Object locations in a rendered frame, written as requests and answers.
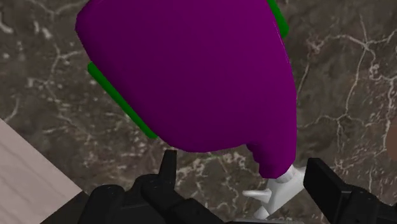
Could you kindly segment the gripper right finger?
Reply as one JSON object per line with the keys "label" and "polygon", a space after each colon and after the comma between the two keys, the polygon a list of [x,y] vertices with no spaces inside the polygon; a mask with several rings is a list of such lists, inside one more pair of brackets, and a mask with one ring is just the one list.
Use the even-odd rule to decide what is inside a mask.
{"label": "gripper right finger", "polygon": [[330,224],[397,224],[397,204],[345,183],[320,158],[308,159],[303,185]]}

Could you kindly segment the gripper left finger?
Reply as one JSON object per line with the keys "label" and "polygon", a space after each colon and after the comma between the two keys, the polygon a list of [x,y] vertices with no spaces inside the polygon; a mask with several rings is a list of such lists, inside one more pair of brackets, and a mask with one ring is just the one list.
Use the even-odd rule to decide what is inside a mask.
{"label": "gripper left finger", "polygon": [[78,224],[223,224],[193,198],[175,191],[177,151],[165,151],[157,174],[139,176],[128,191],[102,185],[90,194]]}

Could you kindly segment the purple spray bottle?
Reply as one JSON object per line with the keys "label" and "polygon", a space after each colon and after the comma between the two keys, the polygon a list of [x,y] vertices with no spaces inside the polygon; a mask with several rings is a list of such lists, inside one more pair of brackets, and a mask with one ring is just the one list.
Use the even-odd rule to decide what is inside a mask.
{"label": "purple spray bottle", "polygon": [[148,137],[204,153],[241,145],[265,219],[303,188],[296,88],[275,0],[88,0],[76,33],[89,72]]}

